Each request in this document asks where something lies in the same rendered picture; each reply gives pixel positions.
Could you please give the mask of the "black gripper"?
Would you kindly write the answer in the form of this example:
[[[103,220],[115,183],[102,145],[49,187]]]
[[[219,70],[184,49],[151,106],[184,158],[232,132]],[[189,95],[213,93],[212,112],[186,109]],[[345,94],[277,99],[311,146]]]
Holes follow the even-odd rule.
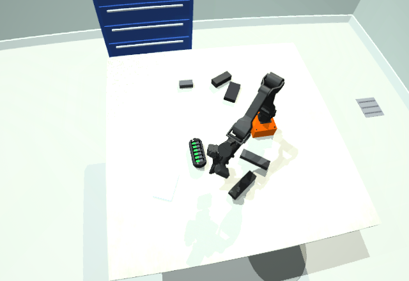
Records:
[[[229,165],[229,160],[234,157],[235,157],[235,154],[231,154],[228,157],[222,156],[220,160],[217,160],[217,157],[212,158],[213,163],[209,171],[209,174],[216,174],[222,178],[228,179],[230,175],[229,175],[229,169],[226,167],[226,165]]]

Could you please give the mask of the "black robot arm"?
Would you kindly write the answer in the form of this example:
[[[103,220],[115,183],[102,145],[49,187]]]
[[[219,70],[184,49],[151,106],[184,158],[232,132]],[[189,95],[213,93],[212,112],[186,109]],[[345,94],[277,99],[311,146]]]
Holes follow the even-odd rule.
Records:
[[[284,83],[284,78],[273,72],[267,73],[245,115],[238,119],[226,134],[229,138],[219,146],[209,144],[206,155],[210,158],[217,157],[217,160],[220,160],[222,156],[228,157],[235,154],[250,138],[253,121],[257,115],[260,124],[271,123],[271,119],[275,117],[277,112],[274,105],[275,96],[282,89]]]

